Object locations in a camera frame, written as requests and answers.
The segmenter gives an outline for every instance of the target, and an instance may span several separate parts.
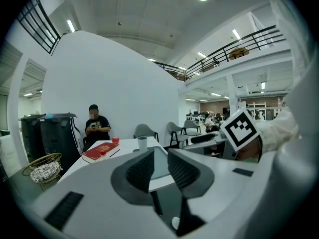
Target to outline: white table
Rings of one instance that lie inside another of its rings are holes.
[[[205,120],[205,117],[192,117],[192,116],[186,116],[186,119],[191,119],[191,120],[199,120],[199,121],[204,121]]]
[[[97,141],[95,144],[93,144],[90,149],[104,143],[104,142],[111,142],[111,141]],[[167,154],[167,152],[163,149],[163,147],[155,140],[154,137],[148,137],[148,147],[154,147],[159,146],[162,148],[162,150]],[[138,149],[139,144],[137,139],[126,139],[126,140],[120,140],[120,150],[116,152],[111,158],[116,158],[122,155],[126,155],[129,153],[132,153],[133,150]],[[66,171],[66,173],[62,176],[62,178],[59,180],[62,181],[66,177],[68,177],[70,174],[74,173],[76,170],[80,169],[81,167],[84,167],[86,165],[90,165],[90,163],[84,161],[82,157],[79,157],[79,159],[70,167],[69,170]],[[155,191],[160,188],[166,187],[170,184],[175,183],[173,178],[170,175],[154,179],[150,181],[149,191]]]

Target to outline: wire basket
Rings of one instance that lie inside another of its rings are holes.
[[[28,164],[22,174],[30,176],[37,184],[48,183],[60,176],[61,156],[61,153],[53,153],[41,157]]]

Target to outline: ceiling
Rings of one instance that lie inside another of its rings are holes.
[[[20,60],[21,53],[13,46],[4,42],[0,53],[0,93],[8,95],[12,75]],[[41,96],[46,70],[36,63],[29,61],[22,77],[20,95],[33,93],[31,98]]]
[[[259,7],[266,0],[64,1],[49,15],[60,35],[70,31],[66,23],[70,19],[75,29],[109,38],[163,63],[169,63],[181,44],[192,37],[195,39],[182,45],[178,62],[188,66],[196,62],[199,50],[211,53],[231,42],[232,29],[237,29],[242,36],[253,32],[245,11]]]
[[[4,41],[0,51],[0,94],[8,95],[11,77],[21,57],[21,52]]]
[[[293,87],[293,64],[292,61],[287,61],[240,72],[233,74],[233,80],[238,97],[286,93]],[[263,94],[261,94],[262,82],[266,82]],[[227,79],[223,77],[187,92],[186,98],[214,102],[226,100],[223,96],[228,97],[228,92]],[[221,97],[211,95],[210,93],[219,94]]]
[[[71,20],[75,29],[77,29],[75,20],[66,2],[61,4],[51,15],[49,16],[57,32],[62,36],[64,33],[70,33],[71,30],[67,24],[67,20]]]
[[[219,1],[91,0],[91,7],[98,35],[121,43],[145,57],[165,62],[180,39],[185,38],[189,23]],[[242,34],[244,32],[252,31],[243,26]],[[221,43],[228,43],[228,39],[229,33]],[[205,50],[210,50],[209,43],[207,41],[203,45]]]
[[[245,13],[232,22],[226,24],[219,30],[215,31],[190,52],[188,52],[180,61],[176,63],[175,66],[188,68],[203,58],[198,55],[198,52],[201,52],[207,56],[221,47],[236,41],[237,38],[232,32],[233,29],[238,32],[240,37],[244,37],[255,32],[249,13]]]

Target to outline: gray chair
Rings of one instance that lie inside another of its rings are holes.
[[[151,130],[146,124],[139,124],[134,132],[133,138],[138,138],[140,136],[153,136],[159,142],[159,134]]]
[[[194,131],[186,131],[186,129],[188,128],[196,128],[197,132]],[[198,136],[201,135],[201,130],[200,130],[200,126],[196,125],[194,122],[192,122],[191,120],[185,120],[184,122],[184,134],[187,134],[189,136]]]
[[[179,146],[179,143],[182,142],[184,144],[184,141],[186,142],[186,145],[188,145],[188,135],[182,134],[184,128],[177,126],[174,122],[169,122],[168,123],[168,131],[170,133],[170,144],[169,146],[171,147],[171,143],[173,141],[177,142],[177,145]]]

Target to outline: column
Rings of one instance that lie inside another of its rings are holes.
[[[29,57],[23,54],[19,60],[17,67],[15,68],[12,76],[10,93],[7,102],[7,121],[8,129],[10,131],[12,143],[18,154],[18,159],[21,167],[25,167],[28,164],[28,160],[24,154],[24,148],[20,137],[19,130],[19,117],[18,117],[18,102],[22,77]]]
[[[232,75],[226,76],[228,93],[229,93],[229,108],[230,115],[232,116],[238,110],[238,98],[236,95],[236,86],[234,84],[234,79]]]

